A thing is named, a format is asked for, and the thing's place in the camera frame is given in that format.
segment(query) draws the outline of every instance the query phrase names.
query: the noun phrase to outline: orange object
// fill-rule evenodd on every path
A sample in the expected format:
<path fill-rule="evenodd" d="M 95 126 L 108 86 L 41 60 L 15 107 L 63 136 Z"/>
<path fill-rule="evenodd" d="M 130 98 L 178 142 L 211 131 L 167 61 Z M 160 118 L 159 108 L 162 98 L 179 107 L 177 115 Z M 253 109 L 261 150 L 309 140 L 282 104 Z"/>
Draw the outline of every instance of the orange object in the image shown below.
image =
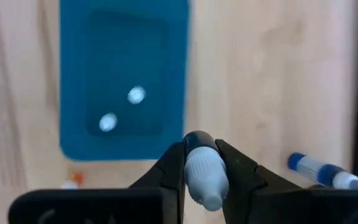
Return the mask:
<path fill-rule="evenodd" d="M 70 179 L 74 180 L 78 184 L 79 187 L 81 187 L 81 185 L 84 182 L 84 176 L 81 172 L 76 172 L 76 173 L 72 174 Z"/>

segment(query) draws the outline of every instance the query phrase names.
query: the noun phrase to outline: wooden table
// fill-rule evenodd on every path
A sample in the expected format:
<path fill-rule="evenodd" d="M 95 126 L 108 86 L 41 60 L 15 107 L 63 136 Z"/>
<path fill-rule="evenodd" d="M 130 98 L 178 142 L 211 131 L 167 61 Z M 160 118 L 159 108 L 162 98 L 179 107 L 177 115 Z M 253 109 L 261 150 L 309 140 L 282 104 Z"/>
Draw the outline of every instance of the wooden table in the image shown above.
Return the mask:
<path fill-rule="evenodd" d="M 191 2 L 186 131 L 202 129 L 301 185 L 291 152 L 350 168 L 358 1 Z M 58 139 L 58 0 L 0 0 L 0 223 L 31 189 L 71 170 L 125 187 L 154 161 L 76 164 Z M 223 223 L 186 199 L 186 223 Z"/>

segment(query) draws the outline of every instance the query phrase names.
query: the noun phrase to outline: blue plastic container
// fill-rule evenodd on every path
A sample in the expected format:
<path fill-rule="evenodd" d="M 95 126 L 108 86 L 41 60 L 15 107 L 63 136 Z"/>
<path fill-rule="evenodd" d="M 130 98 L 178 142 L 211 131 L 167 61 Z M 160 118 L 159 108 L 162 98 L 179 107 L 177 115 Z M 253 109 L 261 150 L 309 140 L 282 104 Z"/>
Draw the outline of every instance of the blue plastic container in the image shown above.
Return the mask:
<path fill-rule="evenodd" d="M 158 159 L 183 136 L 188 2 L 60 1 L 60 145 L 70 159 Z M 146 90 L 128 102 L 134 86 Z M 107 113 L 116 127 L 99 129 Z"/>

